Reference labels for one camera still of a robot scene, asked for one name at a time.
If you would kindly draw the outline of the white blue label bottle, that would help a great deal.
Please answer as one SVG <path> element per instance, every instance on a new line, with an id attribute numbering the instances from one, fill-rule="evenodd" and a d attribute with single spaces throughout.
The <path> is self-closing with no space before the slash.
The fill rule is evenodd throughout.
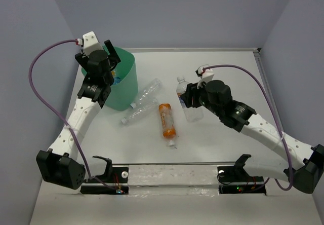
<path id="1" fill-rule="evenodd" d="M 189 83 L 185 80 L 184 76 L 177 77 L 177 81 L 178 86 L 176 88 L 176 93 L 187 122 L 193 123 L 202 120 L 204 117 L 202 109 L 192 107 L 192 103 L 186 95 L 187 85 Z"/>

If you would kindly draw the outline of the blue label water bottle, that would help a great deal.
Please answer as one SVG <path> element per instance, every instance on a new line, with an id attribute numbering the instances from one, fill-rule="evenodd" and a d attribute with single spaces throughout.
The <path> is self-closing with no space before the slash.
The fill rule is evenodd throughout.
<path id="1" fill-rule="evenodd" d="M 114 82 L 113 82 L 113 85 L 117 85 L 121 82 L 121 78 L 120 77 L 114 77 Z"/>

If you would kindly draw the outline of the orange label bottle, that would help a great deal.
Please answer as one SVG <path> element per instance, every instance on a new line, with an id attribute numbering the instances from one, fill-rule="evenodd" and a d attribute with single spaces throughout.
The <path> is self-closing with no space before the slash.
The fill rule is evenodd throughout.
<path id="1" fill-rule="evenodd" d="M 177 132 L 174 125 L 171 105 L 168 103 L 160 104 L 158 111 L 161 119 L 163 138 L 167 141 L 169 147 L 175 148 L 175 138 L 177 137 Z"/>

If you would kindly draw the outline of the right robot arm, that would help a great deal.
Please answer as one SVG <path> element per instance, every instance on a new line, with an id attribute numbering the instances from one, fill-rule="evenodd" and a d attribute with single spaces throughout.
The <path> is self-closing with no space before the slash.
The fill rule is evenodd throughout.
<path id="1" fill-rule="evenodd" d="M 241 155 L 225 167 L 226 182 L 263 176 L 292 182 L 297 190 L 312 194 L 323 175 L 323 146 L 302 143 L 279 131 L 250 106 L 232 98 L 231 89 L 220 80 L 189 83 L 180 95 L 187 108 L 205 107 L 226 127 L 246 135 L 281 157 L 259 161 L 250 154 Z"/>

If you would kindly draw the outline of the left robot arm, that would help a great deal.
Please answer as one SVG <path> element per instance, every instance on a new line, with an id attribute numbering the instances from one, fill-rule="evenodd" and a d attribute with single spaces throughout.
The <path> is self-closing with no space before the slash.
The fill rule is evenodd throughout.
<path id="1" fill-rule="evenodd" d="M 36 162 L 45 182 L 77 190 L 85 179 L 93 179 L 85 154 L 81 149 L 86 132 L 99 111 L 105 105 L 114 83 L 112 71 L 121 62 L 110 40 L 104 44 L 89 39 L 73 40 L 82 46 L 75 55 L 76 61 L 87 72 L 77 94 L 69 118 L 63 117 L 30 86 L 37 98 L 64 123 L 57 139 L 46 151 L 39 151 Z"/>

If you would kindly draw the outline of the green plastic bin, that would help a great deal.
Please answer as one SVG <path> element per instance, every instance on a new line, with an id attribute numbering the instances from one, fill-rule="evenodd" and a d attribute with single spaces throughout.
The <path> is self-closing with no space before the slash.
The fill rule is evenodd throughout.
<path id="1" fill-rule="evenodd" d="M 81 67 L 85 77 L 77 93 L 74 113 L 81 115 L 88 111 L 90 115 L 96 115 L 105 105 L 119 111 L 130 107 L 138 93 L 135 57 L 124 49 L 115 46 L 114 48 L 120 57 L 120 63 L 109 60 L 111 71 L 116 71 L 115 77 L 120 77 L 121 82 L 117 85 L 92 83 L 86 78 L 87 72 Z"/>

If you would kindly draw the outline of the clear ribbed bottle upper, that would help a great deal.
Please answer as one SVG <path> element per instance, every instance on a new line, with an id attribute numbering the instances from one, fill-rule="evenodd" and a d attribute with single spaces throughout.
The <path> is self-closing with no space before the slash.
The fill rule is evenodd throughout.
<path id="1" fill-rule="evenodd" d="M 149 82 L 143 89 L 141 89 L 134 100 L 130 103 L 131 108 L 137 108 L 149 102 L 162 87 L 162 83 L 159 79 L 155 78 Z"/>

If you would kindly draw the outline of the clear ribbed bottle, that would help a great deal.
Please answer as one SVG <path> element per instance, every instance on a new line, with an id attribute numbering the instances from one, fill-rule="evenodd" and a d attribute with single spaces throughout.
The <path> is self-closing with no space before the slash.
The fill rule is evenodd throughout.
<path id="1" fill-rule="evenodd" d="M 158 109 L 159 102 L 153 97 L 140 103 L 134 108 L 127 116 L 121 119 L 124 126 L 134 124 L 135 122 L 149 116 L 151 113 Z"/>
<path id="2" fill-rule="evenodd" d="M 149 102 L 162 87 L 162 83 L 159 79 L 155 78 L 149 82 L 143 89 L 141 89 L 134 100 L 130 103 L 131 108 L 137 108 Z"/>

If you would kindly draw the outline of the clear ribbed bottle lower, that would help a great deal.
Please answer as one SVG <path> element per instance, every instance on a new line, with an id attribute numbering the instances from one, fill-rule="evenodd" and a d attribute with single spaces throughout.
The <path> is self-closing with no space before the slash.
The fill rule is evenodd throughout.
<path id="1" fill-rule="evenodd" d="M 158 109 L 159 102 L 153 97 L 140 103 L 134 108 L 127 116 L 121 119 L 124 126 L 134 124 L 135 122 L 149 116 L 151 113 Z"/>

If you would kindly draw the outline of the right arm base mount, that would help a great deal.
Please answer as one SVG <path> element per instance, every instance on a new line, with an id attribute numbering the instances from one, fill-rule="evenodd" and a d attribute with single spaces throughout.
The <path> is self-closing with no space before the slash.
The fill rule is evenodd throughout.
<path id="1" fill-rule="evenodd" d="M 246 161 L 251 157 L 249 154 L 243 154 L 233 165 L 219 166 L 217 168 L 219 194 L 266 194 L 264 178 L 261 176 L 250 176 L 244 169 Z"/>

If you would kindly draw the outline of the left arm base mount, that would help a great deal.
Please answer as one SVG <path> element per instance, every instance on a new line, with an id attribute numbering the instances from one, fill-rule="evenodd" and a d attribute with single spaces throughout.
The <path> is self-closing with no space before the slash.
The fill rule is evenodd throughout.
<path id="1" fill-rule="evenodd" d="M 85 179 L 80 186 L 80 193 L 83 195 L 128 195 L 129 194 L 129 166 L 113 164 L 112 160 L 102 156 L 93 156 L 99 166 L 92 165 L 98 180 Z"/>

